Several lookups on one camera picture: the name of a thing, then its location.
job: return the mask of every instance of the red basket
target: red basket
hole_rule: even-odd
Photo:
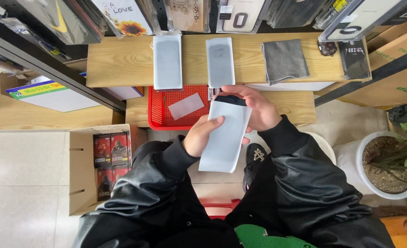
[[[191,114],[174,120],[168,106],[199,93],[204,104]],[[148,87],[148,125],[157,131],[190,130],[202,115],[209,113],[208,86],[184,86],[184,91],[157,92],[152,86]]]

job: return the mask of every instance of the gray cloth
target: gray cloth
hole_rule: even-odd
[[[265,79],[270,86],[288,79],[304,79],[310,75],[300,39],[265,42],[261,48],[265,60]]]

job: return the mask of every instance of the soil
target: soil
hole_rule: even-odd
[[[407,190],[407,183],[403,183],[386,171],[370,165],[372,159],[381,154],[396,152],[407,147],[394,137],[382,136],[371,140],[363,151],[363,168],[369,181],[379,190],[389,194],[399,194]],[[406,180],[407,175],[392,172],[395,176]]]

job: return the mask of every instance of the jacket cuff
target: jacket cuff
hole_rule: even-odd
[[[292,154],[304,146],[309,134],[300,132],[292,125],[286,115],[275,127],[263,132],[257,132],[266,142],[275,157]]]
[[[190,156],[182,145],[185,136],[178,135],[173,144],[165,151],[157,152],[154,155],[154,160],[159,170],[167,177],[176,180],[184,179],[184,174],[188,167],[199,161],[200,158]]]

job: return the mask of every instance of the wooden table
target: wooden table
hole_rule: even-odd
[[[62,113],[14,100],[0,93],[0,130],[76,129],[121,124],[124,117],[113,110],[96,106]]]
[[[320,54],[317,38],[320,33],[277,34],[196,34],[182,37],[182,77],[184,85],[208,84],[205,40],[232,37],[234,70],[237,83],[264,83],[265,65],[262,42],[300,39],[311,76],[286,82],[345,81],[339,53]],[[87,61],[88,87],[152,86],[153,37],[118,39],[104,37],[100,44],[89,45]]]
[[[317,122],[312,91],[263,91],[278,109],[280,114],[288,116],[289,120],[297,124],[311,124]],[[144,87],[144,97],[127,100],[125,123],[148,127],[148,87]]]

